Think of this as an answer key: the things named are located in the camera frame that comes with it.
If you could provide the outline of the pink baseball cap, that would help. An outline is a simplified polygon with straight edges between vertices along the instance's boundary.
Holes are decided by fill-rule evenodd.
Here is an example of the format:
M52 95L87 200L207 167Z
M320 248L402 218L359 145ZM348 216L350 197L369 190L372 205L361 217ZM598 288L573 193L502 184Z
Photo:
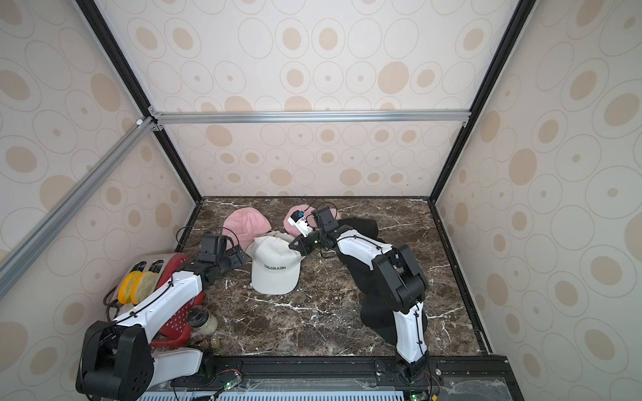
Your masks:
M327 205L314 208L309 205L292 207L284 220L287 239L318 239L340 227L339 212Z
M245 207L237 209L230 214L222 225L227 232L231 232L237 243L245 251L257 237L269 233L272 225L269 220L257 209Z

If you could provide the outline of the black cap front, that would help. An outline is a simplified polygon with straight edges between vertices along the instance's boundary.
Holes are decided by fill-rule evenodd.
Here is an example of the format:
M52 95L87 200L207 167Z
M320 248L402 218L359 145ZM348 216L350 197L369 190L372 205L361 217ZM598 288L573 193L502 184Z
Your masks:
M397 333L393 311L374 288L365 296L360 318L366 327L374 330L388 344L396 346Z

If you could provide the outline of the white Colorado cap front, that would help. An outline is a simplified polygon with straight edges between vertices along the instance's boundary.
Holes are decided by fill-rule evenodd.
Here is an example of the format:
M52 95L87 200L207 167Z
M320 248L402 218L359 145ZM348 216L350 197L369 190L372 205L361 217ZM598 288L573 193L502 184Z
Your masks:
M265 234L266 237L276 237L279 239L284 240L287 243L290 243L295 240L295 237L289 235L287 232L278 232L278 231L270 231Z

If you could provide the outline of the black cap with white patch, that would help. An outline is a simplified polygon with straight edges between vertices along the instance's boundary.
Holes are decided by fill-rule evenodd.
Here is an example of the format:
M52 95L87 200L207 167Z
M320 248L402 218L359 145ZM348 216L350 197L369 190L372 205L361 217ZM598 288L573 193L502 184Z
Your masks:
M369 266L355 257L341 254L339 259L346 265L351 277L358 289L364 293L370 293L377 285L375 273Z

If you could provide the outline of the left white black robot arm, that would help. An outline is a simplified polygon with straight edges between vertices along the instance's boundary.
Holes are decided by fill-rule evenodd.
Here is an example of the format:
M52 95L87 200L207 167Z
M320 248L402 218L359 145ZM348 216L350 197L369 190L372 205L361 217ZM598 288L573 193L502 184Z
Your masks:
M201 350L155 351L151 343L185 304L248 261L236 235L202 237L197 255L149 297L113 320L95 322L87 329L76 390L89 400L137 400L157 384L198 374L204 359Z

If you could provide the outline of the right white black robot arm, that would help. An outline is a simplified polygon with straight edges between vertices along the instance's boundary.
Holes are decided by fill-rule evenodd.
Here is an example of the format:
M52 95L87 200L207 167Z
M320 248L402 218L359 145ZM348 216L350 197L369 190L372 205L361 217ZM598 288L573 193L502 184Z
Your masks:
M366 295L362 323L396 346L405 380L414 381L428 367L424 312L427 280L408 245L383 242L372 219L336 219L329 207L311 212L293 210L286 222L299 235L289 247L303 256L316 249L332 250Z

